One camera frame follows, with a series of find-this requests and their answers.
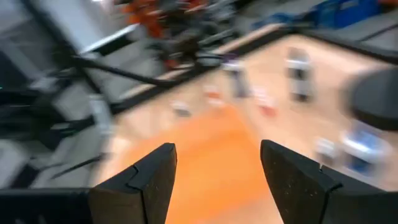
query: orange floor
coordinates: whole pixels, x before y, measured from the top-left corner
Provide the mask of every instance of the orange floor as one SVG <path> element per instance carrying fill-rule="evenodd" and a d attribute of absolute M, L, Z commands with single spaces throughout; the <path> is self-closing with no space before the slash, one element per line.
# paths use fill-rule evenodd
<path fill-rule="evenodd" d="M 269 194 L 255 136 L 233 106 L 213 108 L 143 140 L 121 163 L 174 142 L 178 162 L 167 223 L 201 223 Z"/>

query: white object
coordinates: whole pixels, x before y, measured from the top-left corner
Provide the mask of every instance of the white object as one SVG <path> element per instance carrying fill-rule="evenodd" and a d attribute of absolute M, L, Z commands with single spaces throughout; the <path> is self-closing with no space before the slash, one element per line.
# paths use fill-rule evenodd
<path fill-rule="evenodd" d="M 238 60 L 231 60 L 228 63 L 223 63 L 223 70 L 225 71 L 240 71 L 243 66 Z"/>
<path fill-rule="evenodd" d="M 390 144 L 383 139 L 379 139 L 380 148 L 371 149 L 360 142 L 352 140 L 351 135 L 347 132 L 344 132 L 341 138 L 343 141 L 343 150 L 347 154 L 370 164 L 383 163 L 387 152 L 391 148 Z"/>
<path fill-rule="evenodd" d="M 217 107 L 225 105 L 224 101 L 220 97 L 220 91 L 218 90 L 216 85 L 205 85 L 204 91 L 208 98 L 209 104 Z"/>
<path fill-rule="evenodd" d="M 275 99 L 270 97 L 266 90 L 261 87 L 256 87 L 253 89 L 253 95 L 257 99 L 257 104 L 261 107 L 275 108 Z"/>
<path fill-rule="evenodd" d="M 188 111 L 188 105 L 182 101 L 173 101 L 171 103 L 171 106 L 173 108 L 173 110 L 184 110 L 184 111 Z"/>
<path fill-rule="evenodd" d="M 287 67 L 292 69 L 309 70 L 310 62 L 308 60 L 287 60 Z"/>
<path fill-rule="evenodd" d="M 338 152 L 335 148 L 335 143 L 327 139 L 320 138 L 317 141 L 317 153 L 327 156 L 330 159 L 336 159 Z"/>
<path fill-rule="evenodd" d="M 103 97 L 99 94 L 90 95 L 90 106 L 100 133 L 109 137 L 113 132 L 113 116 Z"/>
<path fill-rule="evenodd" d="M 129 25 L 126 28 L 123 28 L 123 29 L 115 32 L 114 34 L 112 34 L 110 36 L 107 36 L 107 37 L 95 42 L 94 44 L 91 44 L 90 46 L 84 48 L 82 51 L 79 52 L 79 54 L 82 55 L 82 56 L 85 56 L 86 54 L 89 54 L 92 51 L 94 51 L 94 50 L 96 50 L 96 49 L 98 49 L 98 48 L 100 48 L 100 47 L 102 47 L 102 46 L 104 46 L 104 45 L 106 45 L 106 44 L 108 44 L 108 43 L 110 43 L 110 42 L 112 42 L 112 41 L 124 36 L 124 35 L 127 35 L 128 33 L 132 32 L 132 31 L 134 31 L 137 28 L 138 25 L 139 24 Z"/>

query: blue container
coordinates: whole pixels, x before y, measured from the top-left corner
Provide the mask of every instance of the blue container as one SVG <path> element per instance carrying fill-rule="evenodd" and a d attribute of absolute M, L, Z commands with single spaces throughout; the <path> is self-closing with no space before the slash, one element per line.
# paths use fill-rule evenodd
<path fill-rule="evenodd" d="M 315 6 L 319 28 L 340 29 L 380 13 L 377 0 L 329 0 Z"/>
<path fill-rule="evenodd" d="M 260 29 L 261 27 L 268 25 L 268 24 L 274 24 L 274 23 L 290 23 L 294 21 L 294 16 L 291 16 L 286 13 L 275 13 L 272 16 L 269 16 L 266 19 L 261 19 L 260 21 L 254 22 L 252 24 L 252 29 Z"/>

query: black object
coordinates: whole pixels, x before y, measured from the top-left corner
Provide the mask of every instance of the black object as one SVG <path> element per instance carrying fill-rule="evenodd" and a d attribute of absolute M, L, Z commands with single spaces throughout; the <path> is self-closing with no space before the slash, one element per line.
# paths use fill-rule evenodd
<path fill-rule="evenodd" d="M 40 173 L 40 169 L 27 163 L 14 178 L 15 181 L 9 186 L 12 189 L 26 188 L 30 186 Z"/>
<path fill-rule="evenodd" d="M 120 75 L 122 77 L 126 77 L 126 78 L 131 78 L 140 82 L 144 82 L 144 83 L 148 83 L 148 84 L 153 84 L 153 85 L 157 85 L 157 86 L 161 86 L 161 87 L 170 87 L 174 84 L 173 81 L 167 81 L 167 80 L 157 80 L 157 79 L 153 79 L 153 78 L 149 78 L 149 77 L 143 77 L 140 75 L 136 75 L 133 74 L 131 72 L 127 72 L 118 68 L 113 68 L 113 67 L 109 67 L 106 65 L 102 65 L 98 62 L 94 62 L 92 60 L 88 60 L 85 58 L 80 58 L 78 57 L 78 63 L 85 68 L 96 68 L 96 69 L 100 69 L 103 70 L 105 72 L 111 72 L 113 74 L 117 74 Z"/>
<path fill-rule="evenodd" d="M 240 11 L 252 2 L 254 2 L 254 0 L 236 0 L 236 1 L 234 1 L 234 5 L 235 5 L 235 8 Z"/>
<path fill-rule="evenodd" d="M 285 224 L 384 224 L 398 218 L 398 192 L 321 167 L 270 140 L 261 142 L 261 162 Z"/>
<path fill-rule="evenodd" d="M 237 98 L 248 97 L 248 89 L 246 87 L 246 79 L 244 78 L 244 71 L 238 68 L 235 71 L 230 71 L 229 74 L 234 84 L 234 96 Z"/>
<path fill-rule="evenodd" d="M 50 150 L 55 150 L 62 138 L 51 130 L 65 118 L 51 104 L 58 92 L 41 93 L 28 88 L 0 89 L 0 136 L 15 141 L 39 140 Z"/>
<path fill-rule="evenodd" d="M 26 76 L 2 51 L 0 51 L 0 68 L 0 88 L 16 88 L 28 83 Z"/>
<path fill-rule="evenodd" d="M 308 55 L 300 49 L 292 48 L 289 52 L 289 78 L 293 99 L 310 101 L 312 94 Z"/>
<path fill-rule="evenodd" d="M 197 63 L 200 39 L 201 30 L 196 28 L 189 28 L 176 36 L 176 49 L 182 53 L 182 58 L 189 58 L 192 62 Z"/>
<path fill-rule="evenodd" d="M 165 223 L 176 164 L 164 144 L 91 189 L 0 190 L 0 223 Z"/>
<path fill-rule="evenodd" d="M 132 3 L 133 0 L 114 0 L 113 4 L 117 5 L 122 5 L 122 4 L 129 4 Z"/>
<path fill-rule="evenodd" d="M 357 119 L 381 130 L 398 130 L 398 67 L 359 77 L 350 88 L 348 106 Z"/>

